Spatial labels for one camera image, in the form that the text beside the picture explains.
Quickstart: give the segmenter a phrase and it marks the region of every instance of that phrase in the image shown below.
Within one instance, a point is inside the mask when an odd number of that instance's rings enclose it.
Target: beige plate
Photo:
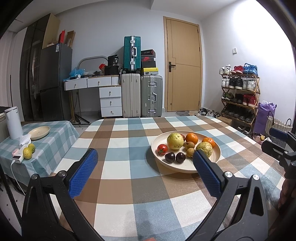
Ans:
[[[207,136],[204,136],[204,135],[201,135],[201,134],[198,134],[196,132],[190,132],[190,131],[169,131],[169,132],[166,132],[166,133],[163,133],[163,134],[160,134],[159,136],[157,136],[153,141],[152,141],[152,144],[151,144],[151,149],[152,149],[152,152],[155,156],[155,158],[157,160],[159,160],[159,162],[174,170],[174,171],[177,171],[177,172],[184,172],[184,173],[197,173],[197,170],[195,169],[194,165],[193,165],[193,162],[192,162],[192,158],[188,158],[186,156],[186,159],[183,163],[177,163],[176,161],[174,161],[173,163],[168,163],[166,160],[165,160],[165,157],[164,156],[158,156],[157,155],[157,147],[160,145],[160,144],[165,144],[167,145],[167,138],[170,134],[172,133],[179,133],[179,134],[182,134],[184,136],[186,136],[188,133],[195,133],[198,137],[198,143],[195,145],[195,148],[196,146],[201,143],[201,141],[206,138]],[[177,155],[177,153],[179,152],[183,152],[184,154],[186,154],[186,149],[185,147],[181,147],[179,150],[171,150],[170,148],[168,148],[168,152],[167,153],[170,153],[170,152],[174,152],[175,155]],[[220,147],[218,146],[218,144],[216,143],[215,147],[213,148],[213,152],[212,152],[212,155],[210,156],[210,160],[212,162],[217,162],[219,160],[221,156],[221,149]]]
[[[38,140],[45,137],[49,133],[49,126],[41,126],[33,129],[28,134],[31,134],[31,140]]]

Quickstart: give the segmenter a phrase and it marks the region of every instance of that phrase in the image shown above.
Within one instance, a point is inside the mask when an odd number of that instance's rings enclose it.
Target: wooden door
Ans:
[[[167,111],[198,110],[201,95],[201,54],[198,26],[166,19]],[[169,69],[169,63],[175,65]]]

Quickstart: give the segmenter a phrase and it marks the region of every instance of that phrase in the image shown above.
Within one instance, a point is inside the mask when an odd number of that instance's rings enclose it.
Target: door frame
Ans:
[[[164,36],[165,36],[165,104],[164,104],[165,110],[171,111],[171,110],[168,110],[168,30],[166,25],[167,20],[173,20],[181,23],[190,24],[190,25],[196,26],[198,29],[198,37],[200,41],[200,99],[199,99],[198,108],[200,108],[201,102],[202,102],[202,42],[200,37],[200,26],[195,23],[190,23],[180,19],[163,16],[163,27],[164,27]]]

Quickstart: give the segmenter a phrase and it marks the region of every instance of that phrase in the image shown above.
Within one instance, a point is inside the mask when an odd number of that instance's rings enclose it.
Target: basket handle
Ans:
[[[292,120],[291,120],[290,118],[287,119],[286,125],[287,125],[287,123],[288,123],[288,120],[290,120],[290,125],[292,125]]]
[[[267,114],[267,118],[269,117],[269,113],[271,113],[271,116],[272,116],[272,125],[274,126],[274,115],[271,111],[268,112]]]

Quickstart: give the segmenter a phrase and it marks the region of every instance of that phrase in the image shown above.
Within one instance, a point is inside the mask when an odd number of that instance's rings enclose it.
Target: gray suitcase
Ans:
[[[163,78],[160,75],[141,76],[141,117],[161,117]]]
[[[141,77],[140,74],[121,75],[122,116],[141,116]]]

